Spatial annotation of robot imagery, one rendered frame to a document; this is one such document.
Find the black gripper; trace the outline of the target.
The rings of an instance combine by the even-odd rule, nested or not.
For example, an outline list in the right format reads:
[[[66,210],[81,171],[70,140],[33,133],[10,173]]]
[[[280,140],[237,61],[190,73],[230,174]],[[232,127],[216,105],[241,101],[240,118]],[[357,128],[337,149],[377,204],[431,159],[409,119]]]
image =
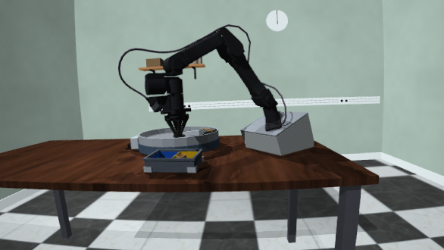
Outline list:
[[[186,114],[186,112],[191,111],[191,108],[184,108],[183,94],[175,94],[175,96],[173,96],[173,94],[170,94],[169,96],[170,110],[166,111],[171,112],[161,111],[161,114],[167,114],[166,116],[164,116],[165,121],[171,128],[174,136],[179,137],[182,136],[184,127],[187,123],[187,120],[189,119],[189,114]],[[174,126],[171,121],[173,121]]]

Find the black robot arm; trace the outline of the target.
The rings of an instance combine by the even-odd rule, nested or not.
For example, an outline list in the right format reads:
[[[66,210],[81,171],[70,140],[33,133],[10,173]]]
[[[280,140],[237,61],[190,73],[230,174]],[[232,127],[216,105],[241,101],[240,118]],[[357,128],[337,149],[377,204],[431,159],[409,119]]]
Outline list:
[[[252,101],[263,108],[265,130],[281,128],[280,112],[277,111],[276,106],[278,102],[271,91],[261,83],[247,62],[243,44],[225,27],[218,30],[217,33],[214,32],[214,35],[208,36],[177,52],[174,56],[166,58],[163,62],[165,73],[147,73],[145,75],[146,95],[162,95],[167,92],[167,94],[175,96],[177,93],[183,93],[183,80],[175,76],[183,74],[183,69],[188,67],[189,64],[216,48],[220,57],[238,73],[248,88]],[[170,110],[170,96],[149,97],[149,106],[154,112]]]

